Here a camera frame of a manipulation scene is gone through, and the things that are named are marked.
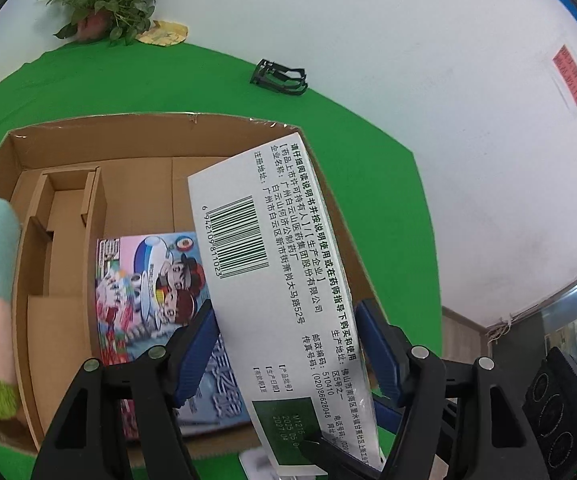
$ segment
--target green tablecloth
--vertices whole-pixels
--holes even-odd
[[[412,154],[313,90],[293,97],[249,84],[252,69],[188,44],[69,44],[0,83],[0,141],[8,130],[28,124],[127,112],[212,112],[296,124],[309,139],[390,321],[414,344],[441,352],[433,230]],[[380,437],[388,452],[392,436]],[[32,464],[0,447],[6,478],[27,479]],[[203,479],[245,478],[236,455],[199,461],[198,470]],[[143,472],[138,478],[145,478]]]

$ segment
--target green rectangle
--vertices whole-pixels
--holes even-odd
[[[278,464],[311,465],[297,449],[305,436],[320,430],[310,397],[254,400],[252,405]]]

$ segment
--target red plant pot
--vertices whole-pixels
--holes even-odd
[[[95,12],[91,9],[85,19],[77,22],[75,39],[81,43],[101,40],[108,34],[112,17],[113,13],[110,10],[100,9]]]

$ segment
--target cardboard box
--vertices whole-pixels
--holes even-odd
[[[187,177],[293,132],[301,134],[295,126],[231,116],[127,114],[8,133],[0,145],[0,197],[11,202],[22,223],[12,337],[24,418],[0,421],[0,443],[37,453],[77,369],[90,356],[100,357],[94,311],[97,240],[194,231]],[[353,302],[375,296],[309,154]],[[193,458],[259,446],[250,424],[185,441]],[[139,449],[132,450],[131,460],[141,462]]]

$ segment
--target metal bolt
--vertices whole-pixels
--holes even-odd
[[[426,359],[429,356],[429,351],[423,346],[414,346],[411,349],[411,354],[413,354],[414,357],[417,357],[418,359]]]
[[[97,359],[89,359],[86,363],[84,363],[84,370],[86,372],[94,372],[99,367],[100,362]]]
[[[484,370],[493,370],[495,363],[491,358],[488,357],[480,357],[477,360],[477,364],[479,364]]]
[[[154,346],[148,350],[148,356],[151,359],[159,359],[160,357],[164,357],[166,355],[166,348],[159,345]]]

